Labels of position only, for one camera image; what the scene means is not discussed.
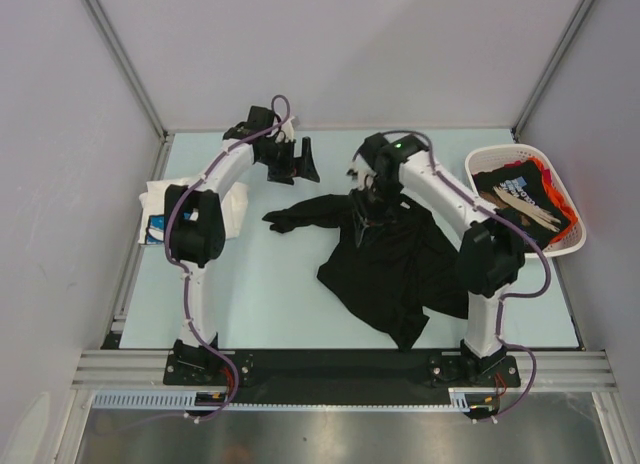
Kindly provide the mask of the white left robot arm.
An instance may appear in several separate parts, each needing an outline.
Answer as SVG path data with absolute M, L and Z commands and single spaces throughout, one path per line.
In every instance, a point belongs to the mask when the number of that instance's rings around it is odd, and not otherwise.
M 166 385 L 205 385 L 233 365 L 218 350 L 218 331 L 206 316 L 208 268 L 220 257 L 227 239 L 223 199 L 242 174 L 259 163 L 267 179 L 292 185 L 296 178 L 318 183 L 311 140 L 295 154 L 290 106 L 280 114 L 276 104 L 253 106 L 248 117 L 229 128 L 221 149 L 190 184 L 169 186 L 164 194 L 164 250 L 183 280 L 184 322 L 167 358 Z

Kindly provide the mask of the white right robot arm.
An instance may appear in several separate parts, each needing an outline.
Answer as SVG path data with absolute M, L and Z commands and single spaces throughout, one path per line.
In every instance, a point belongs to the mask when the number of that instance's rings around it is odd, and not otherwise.
M 469 295 L 461 372 L 473 385 L 486 384 L 506 357 L 496 328 L 499 297 L 524 265 L 523 237 L 436 159 L 424 134 L 400 130 L 365 138 L 348 173 L 357 183 L 350 192 L 357 246 L 371 243 L 396 220 L 405 190 L 434 207 L 460 237 L 455 274 Z

